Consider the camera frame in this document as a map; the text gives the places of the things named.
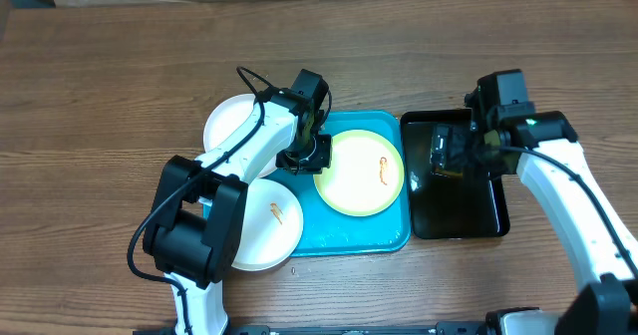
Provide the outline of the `yellow green rimmed plate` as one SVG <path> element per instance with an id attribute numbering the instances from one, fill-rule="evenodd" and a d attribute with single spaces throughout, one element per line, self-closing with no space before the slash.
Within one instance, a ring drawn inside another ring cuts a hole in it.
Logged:
<path id="1" fill-rule="evenodd" d="M 349 216 L 371 216 L 398 198 L 404 184 L 403 160 L 381 135 L 349 130 L 332 138 L 330 166 L 313 180 L 331 208 Z"/>

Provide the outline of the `white plate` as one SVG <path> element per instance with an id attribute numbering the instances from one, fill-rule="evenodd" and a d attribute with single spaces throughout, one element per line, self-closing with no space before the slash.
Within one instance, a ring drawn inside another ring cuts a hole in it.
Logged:
<path id="1" fill-rule="evenodd" d="M 248 188 L 238 251 L 232 267 L 262 271 L 286 260 L 303 232 L 303 211 L 283 184 L 259 178 Z"/>
<path id="2" fill-rule="evenodd" d="M 290 145 L 294 125 L 294 117 L 282 106 L 260 106 L 248 94 L 231 97 L 208 117 L 204 153 L 196 159 L 204 168 L 250 183 L 275 171 L 275 157 Z"/>

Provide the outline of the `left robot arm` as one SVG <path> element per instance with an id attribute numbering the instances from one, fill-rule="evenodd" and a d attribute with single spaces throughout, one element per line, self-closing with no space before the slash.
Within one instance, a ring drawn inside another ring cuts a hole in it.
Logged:
<path id="1" fill-rule="evenodd" d="M 301 70 L 289 88 L 254 90 L 253 111 L 221 144 L 163 167 L 150 214 L 135 231 L 127 263 L 137 277 L 170 285 L 174 333 L 222 334 L 228 316 L 221 282 L 238 252 L 249 185 L 269 163 L 314 174 L 331 162 L 320 130 L 332 95 L 323 77 Z"/>

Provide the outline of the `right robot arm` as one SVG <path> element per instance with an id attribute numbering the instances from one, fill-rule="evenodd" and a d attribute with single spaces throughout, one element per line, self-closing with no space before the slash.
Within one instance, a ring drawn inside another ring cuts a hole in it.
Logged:
<path id="1" fill-rule="evenodd" d="M 577 296 L 561 314 L 492 311 L 482 334 L 634 334 L 637 239 L 597 184 L 578 135 L 559 111 L 540 113 L 520 69 L 481 77 L 465 96 L 465 127 L 435 126 L 436 174 L 515 174 L 545 212 L 571 264 Z"/>

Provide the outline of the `black rectangular water tray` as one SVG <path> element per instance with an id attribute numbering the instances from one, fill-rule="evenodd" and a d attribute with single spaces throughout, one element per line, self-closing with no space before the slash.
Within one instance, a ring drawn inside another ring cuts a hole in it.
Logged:
<path id="1" fill-rule="evenodd" d="M 469 128 L 468 110 L 417 111 L 402 115 L 409 210 L 414 235 L 421 239 L 501 237 L 510 220 L 502 181 L 434 173 L 431 164 L 435 127 Z"/>

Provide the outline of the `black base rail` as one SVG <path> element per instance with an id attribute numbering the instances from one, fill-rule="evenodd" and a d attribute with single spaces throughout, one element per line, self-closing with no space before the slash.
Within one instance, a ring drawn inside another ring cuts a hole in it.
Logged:
<path id="1" fill-rule="evenodd" d="M 481 321 L 441 321 L 436 325 L 372 327 L 289 327 L 265 325 L 230 326 L 222 335 L 495 335 Z"/>

